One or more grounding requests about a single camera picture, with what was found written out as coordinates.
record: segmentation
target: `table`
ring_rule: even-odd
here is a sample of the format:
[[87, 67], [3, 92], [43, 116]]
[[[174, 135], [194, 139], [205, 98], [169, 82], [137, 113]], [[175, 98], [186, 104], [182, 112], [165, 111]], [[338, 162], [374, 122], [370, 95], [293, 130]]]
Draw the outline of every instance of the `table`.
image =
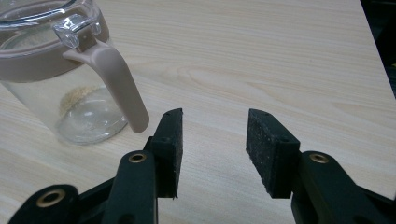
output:
[[179, 199], [160, 223], [293, 223], [246, 153], [248, 109], [278, 118], [301, 151], [335, 157], [361, 186], [393, 198], [396, 104], [360, 1], [98, 0], [150, 114], [143, 133], [58, 142], [0, 87], [0, 222], [34, 192], [79, 192], [114, 176], [161, 115], [182, 107]]

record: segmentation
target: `table surface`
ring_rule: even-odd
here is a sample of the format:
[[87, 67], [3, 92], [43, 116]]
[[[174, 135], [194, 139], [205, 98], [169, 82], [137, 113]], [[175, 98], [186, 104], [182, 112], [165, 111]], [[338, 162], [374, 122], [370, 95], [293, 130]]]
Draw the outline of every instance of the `table surface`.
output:
[[393, 198], [396, 104], [359, 0], [99, 0], [150, 114], [88, 147], [60, 143], [0, 87], [0, 222], [52, 184], [83, 192], [142, 149], [162, 114], [182, 107], [178, 200], [160, 223], [293, 223], [246, 153], [248, 110], [335, 157], [361, 186]]

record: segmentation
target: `metal ring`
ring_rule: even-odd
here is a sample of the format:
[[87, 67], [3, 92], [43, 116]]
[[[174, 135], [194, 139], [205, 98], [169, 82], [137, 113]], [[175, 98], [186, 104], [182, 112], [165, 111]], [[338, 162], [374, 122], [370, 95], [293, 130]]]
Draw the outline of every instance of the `metal ring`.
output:
[[142, 153], [134, 154], [134, 155], [129, 157], [129, 161], [133, 162], [133, 163], [139, 163], [139, 162], [144, 161], [146, 159], [146, 157], [147, 156], [145, 154], [142, 154]]
[[329, 159], [327, 159], [327, 157], [325, 157], [325, 156], [323, 156], [321, 154], [318, 154], [318, 153], [310, 154], [309, 158], [312, 161], [315, 161], [315, 162], [318, 162], [318, 163], [327, 163], [327, 162], [329, 162]]
[[36, 205], [42, 208], [53, 206], [60, 202], [65, 195], [66, 192], [63, 189], [50, 190], [37, 199]]

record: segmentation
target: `transparent container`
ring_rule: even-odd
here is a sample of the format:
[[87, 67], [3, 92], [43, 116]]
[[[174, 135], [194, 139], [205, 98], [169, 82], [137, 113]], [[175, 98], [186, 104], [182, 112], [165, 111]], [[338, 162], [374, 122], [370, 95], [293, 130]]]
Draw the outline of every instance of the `transparent container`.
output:
[[0, 82], [60, 139], [101, 142], [149, 114], [90, 0], [0, 1]]

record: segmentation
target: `jar handle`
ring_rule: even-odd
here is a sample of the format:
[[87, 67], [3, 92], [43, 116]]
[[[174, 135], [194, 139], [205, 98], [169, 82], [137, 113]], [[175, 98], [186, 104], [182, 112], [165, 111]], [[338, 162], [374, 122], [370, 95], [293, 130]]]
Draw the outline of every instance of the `jar handle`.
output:
[[135, 133], [145, 131], [149, 125], [149, 113], [127, 63], [116, 49], [99, 40], [96, 42], [82, 52], [70, 49], [63, 56], [91, 67], [104, 81], [132, 130]]

